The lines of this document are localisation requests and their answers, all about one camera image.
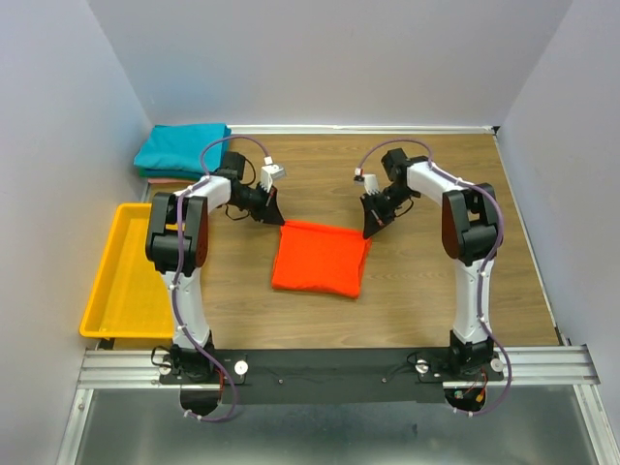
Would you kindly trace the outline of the orange t shirt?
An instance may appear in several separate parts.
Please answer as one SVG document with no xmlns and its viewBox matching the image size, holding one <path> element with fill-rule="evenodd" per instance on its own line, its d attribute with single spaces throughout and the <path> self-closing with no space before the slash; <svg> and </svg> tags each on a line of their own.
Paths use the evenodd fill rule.
<svg viewBox="0 0 620 465">
<path fill-rule="evenodd" d="M 357 230 L 288 221 L 280 228 L 271 287 L 356 299 L 371 244 Z"/>
</svg>

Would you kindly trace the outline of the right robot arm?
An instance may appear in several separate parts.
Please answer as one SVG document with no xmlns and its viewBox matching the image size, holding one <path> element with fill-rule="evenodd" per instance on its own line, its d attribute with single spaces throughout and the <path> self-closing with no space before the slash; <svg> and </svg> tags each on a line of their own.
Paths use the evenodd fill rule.
<svg viewBox="0 0 620 465">
<path fill-rule="evenodd" d="M 381 160 L 390 184 L 381 189 L 377 177 L 355 168 L 354 180 L 364 186 L 362 235 L 369 238 L 390 225 L 406 201 L 427 197 L 441 207 L 441 239 L 453 259 L 456 311 L 443 366 L 465 380 L 494 357 L 490 328 L 490 275 L 504 238 L 504 220 L 489 184 L 474 184 L 441 169 L 430 156 L 410 158 L 403 149 Z"/>
</svg>

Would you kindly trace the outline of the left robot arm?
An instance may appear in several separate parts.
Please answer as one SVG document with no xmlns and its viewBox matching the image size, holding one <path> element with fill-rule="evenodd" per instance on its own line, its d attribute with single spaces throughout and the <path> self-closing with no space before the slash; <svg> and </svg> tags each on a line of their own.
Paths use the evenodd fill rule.
<svg viewBox="0 0 620 465">
<path fill-rule="evenodd" d="M 212 211 L 232 205 L 258 223 L 285 224 L 275 187 L 275 181 L 286 175 L 284 167 L 266 156 L 257 184 L 251 185 L 242 182 L 246 162 L 240 153 L 227 152 L 216 171 L 152 199 L 145 254 L 167 288 L 174 322 L 172 344 L 158 364 L 168 383 L 201 384 L 222 374 L 202 308 L 201 273 Z"/>
</svg>

